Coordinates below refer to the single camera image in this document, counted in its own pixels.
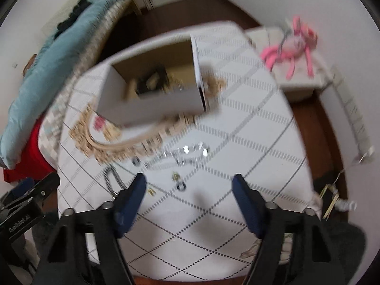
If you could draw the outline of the red blanket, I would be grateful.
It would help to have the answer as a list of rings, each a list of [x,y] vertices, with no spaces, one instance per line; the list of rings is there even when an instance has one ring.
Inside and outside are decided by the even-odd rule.
[[[52,172],[57,172],[44,158],[38,147],[38,135],[43,118],[39,118],[21,153],[21,161],[14,169],[4,169],[3,178],[6,183],[12,183],[26,178],[41,180]]]

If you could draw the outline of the white cardboard box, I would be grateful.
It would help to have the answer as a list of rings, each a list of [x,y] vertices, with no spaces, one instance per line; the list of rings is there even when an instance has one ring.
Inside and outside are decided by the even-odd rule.
[[[110,64],[96,113],[119,126],[206,110],[195,37],[176,35],[145,44]]]

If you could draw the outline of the pink plush toy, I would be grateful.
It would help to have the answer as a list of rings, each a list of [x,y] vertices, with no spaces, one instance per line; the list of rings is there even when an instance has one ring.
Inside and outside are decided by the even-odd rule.
[[[289,69],[286,79],[289,81],[295,72],[296,59],[305,56],[307,64],[307,74],[309,78],[314,78],[311,52],[318,43],[317,33],[308,24],[301,20],[301,17],[292,18],[292,30],[285,32],[283,39],[277,45],[268,46],[261,51],[260,58],[266,68],[272,71],[276,63],[289,61]]]

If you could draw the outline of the white side box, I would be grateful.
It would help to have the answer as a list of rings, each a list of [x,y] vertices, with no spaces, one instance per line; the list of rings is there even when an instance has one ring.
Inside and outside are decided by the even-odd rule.
[[[245,30],[245,33],[258,53],[268,46],[279,44],[283,39],[283,31],[277,26],[252,28]],[[289,61],[276,63],[271,71],[272,76],[285,92],[323,89],[330,82],[331,72],[322,55],[316,50],[311,52],[311,61],[314,72],[312,79],[308,76],[307,61],[304,55],[295,60],[295,70],[290,80],[286,79],[290,67]]]

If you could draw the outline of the white wall socket strip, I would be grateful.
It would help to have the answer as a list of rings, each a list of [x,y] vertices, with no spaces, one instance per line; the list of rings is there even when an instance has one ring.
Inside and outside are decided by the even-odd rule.
[[[331,86],[343,109],[348,125],[354,137],[355,145],[358,149],[358,163],[369,163],[375,158],[375,147],[372,145],[368,135],[366,125],[361,110],[359,109],[356,99],[349,88],[345,77],[341,74],[335,65],[330,68]]]

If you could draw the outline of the black fitness band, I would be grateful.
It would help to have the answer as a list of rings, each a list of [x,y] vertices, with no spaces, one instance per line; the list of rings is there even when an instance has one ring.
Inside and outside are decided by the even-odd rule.
[[[163,66],[156,66],[137,79],[136,93],[142,95],[163,90],[168,82],[166,69]]]

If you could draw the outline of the light blue quilt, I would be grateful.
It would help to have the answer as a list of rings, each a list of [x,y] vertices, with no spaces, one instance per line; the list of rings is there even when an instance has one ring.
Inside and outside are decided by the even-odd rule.
[[[26,72],[8,110],[1,134],[1,165],[14,169],[38,118],[55,99],[70,76],[79,55],[90,42],[106,11],[118,0],[90,0],[91,5],[57,39],[51,36]]]

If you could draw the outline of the black ring earring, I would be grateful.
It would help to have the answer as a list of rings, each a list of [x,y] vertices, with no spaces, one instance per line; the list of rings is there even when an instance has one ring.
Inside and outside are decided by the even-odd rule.
[[[172,180],[175,182],[175,187],[178,191],[184,192],[187,188],[185,182],[182,180],[181,176],[177,172],[173,172]]]

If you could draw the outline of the white patterned tablecloth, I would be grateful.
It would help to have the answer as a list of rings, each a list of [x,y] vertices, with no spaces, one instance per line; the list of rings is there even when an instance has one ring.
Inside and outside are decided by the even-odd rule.
[[[214,88],[206,113],[121,129],[94,112],[111,63],[185,34],[195,37],[202,77]],[[320,209],[289,103],[232,22],[146,40],[87,71],[73,88],[59,145],[59,212],[95,209],[140,172],[155,190],[154,196],[146,191],[133,228],[120,240],[136,276],[199,282],[247,273],[260,242],[233,196],[235,174],[285,210]],[[173,172],[185,182],[184,192]]]

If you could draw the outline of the black clothing on bed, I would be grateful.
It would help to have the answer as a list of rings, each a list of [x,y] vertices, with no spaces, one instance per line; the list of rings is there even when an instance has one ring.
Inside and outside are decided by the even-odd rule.
[[[54,35],[54,39],[57,39],[59,35],[70,28],[76,22],[80,14],[83,13],[90,5],[91,2],[88,0],[79,0],[78,3],[73,7],[71,13],[68,15],[68,18],[57,25],[57,31]]]

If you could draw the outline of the checkered bed sheet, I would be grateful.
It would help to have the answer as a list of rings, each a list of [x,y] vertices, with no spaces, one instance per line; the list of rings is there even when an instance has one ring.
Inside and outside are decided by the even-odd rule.
[[[43,159],[53,169],[57,168],[62,126],[73,88],[81,75],[95,65],[111,30],[132,4],[133,0],[118,0],[106,11],[91,36],[90,42],[81,51],[79,60],[74,65],[70,76],[66,78],[63,87],[57,93],[46,113],[43,114],[37,145]]]

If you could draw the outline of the small gold earring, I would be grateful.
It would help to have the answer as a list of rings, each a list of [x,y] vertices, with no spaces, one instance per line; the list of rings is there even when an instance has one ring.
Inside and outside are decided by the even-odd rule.
[[[148,188],[147,189],[147,192],[151,195],[151,196],[154,196],[156,194],[155,190],[152,189],[152,188]]]

